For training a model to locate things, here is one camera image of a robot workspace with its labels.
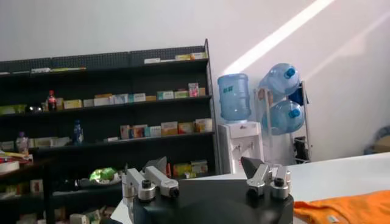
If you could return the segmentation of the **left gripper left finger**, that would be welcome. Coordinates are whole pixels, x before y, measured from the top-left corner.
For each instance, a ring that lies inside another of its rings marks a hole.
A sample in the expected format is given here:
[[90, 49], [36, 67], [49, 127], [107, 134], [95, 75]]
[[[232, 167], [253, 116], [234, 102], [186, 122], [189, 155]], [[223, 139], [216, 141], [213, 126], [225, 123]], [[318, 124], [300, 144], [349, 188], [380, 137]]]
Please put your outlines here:
[[166, 164], [166, 158], [149, 161], [143, 170], [128, 168], [122, 173], [122, 201], [132, 208], [135, 198], [141, 202], [150, 202], [156, 197], [156, 191], [168, 198], [179, 196], [179, 182], [167, 177], [158, 166]]

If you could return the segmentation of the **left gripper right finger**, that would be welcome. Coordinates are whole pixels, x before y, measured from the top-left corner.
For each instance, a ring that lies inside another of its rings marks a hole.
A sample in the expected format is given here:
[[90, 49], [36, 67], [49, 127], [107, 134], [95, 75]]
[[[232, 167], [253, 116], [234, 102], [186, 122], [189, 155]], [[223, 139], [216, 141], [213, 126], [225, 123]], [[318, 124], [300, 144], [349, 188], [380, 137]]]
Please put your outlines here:
[[285, 166], [272, 168], [260, 159], [242, 156], [241, 165], [247, 177], [247, 193], [251, 198], [260, 198], [266, 193], [277, 200], [288, 198], [291, 190], [291, 172]]

